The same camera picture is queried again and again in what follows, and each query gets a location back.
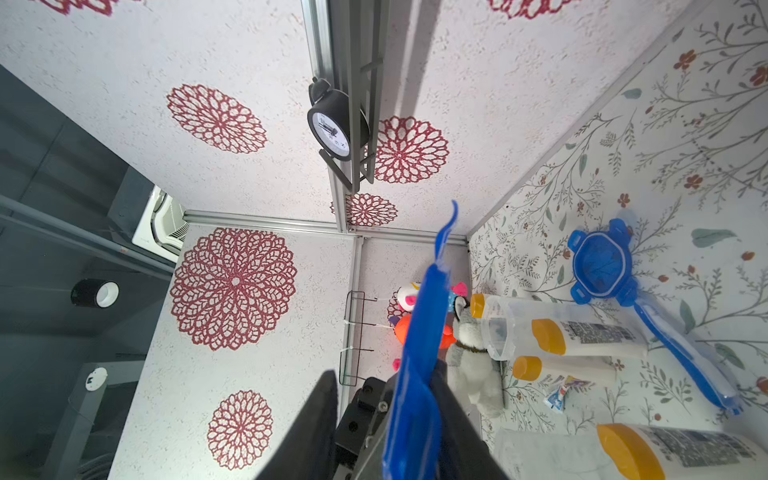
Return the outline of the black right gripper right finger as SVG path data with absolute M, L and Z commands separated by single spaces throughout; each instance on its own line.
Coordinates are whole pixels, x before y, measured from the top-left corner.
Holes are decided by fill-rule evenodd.
M 436 479 L 506 480 L 460 403 L 447 384 L 447 364 L 438 360 L 430 390 L 442 422 Z

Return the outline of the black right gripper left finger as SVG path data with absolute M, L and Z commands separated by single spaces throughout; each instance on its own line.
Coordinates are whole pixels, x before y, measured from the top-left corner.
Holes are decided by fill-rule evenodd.
M 336 376 L 327 370 L 257 479 L 332 479 L 336 471 L 337 409 Z

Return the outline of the blue lid front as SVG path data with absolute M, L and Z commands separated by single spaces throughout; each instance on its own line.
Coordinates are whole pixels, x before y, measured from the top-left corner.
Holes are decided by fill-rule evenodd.
M 382 459 L 384 479 L 432 479 L 437 472 L 442 422 L 430 390 L 451 293 L 443 252 L 457 222 L 458 204 L 435 239 L 406 336 Z

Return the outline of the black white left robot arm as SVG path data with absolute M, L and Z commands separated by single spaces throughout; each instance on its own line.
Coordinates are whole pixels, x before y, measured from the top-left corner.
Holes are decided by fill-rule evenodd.
M 381 480 L 382 459 L 398 374 L 370 377 L 357 389 L 335 431 L 333 479 Z

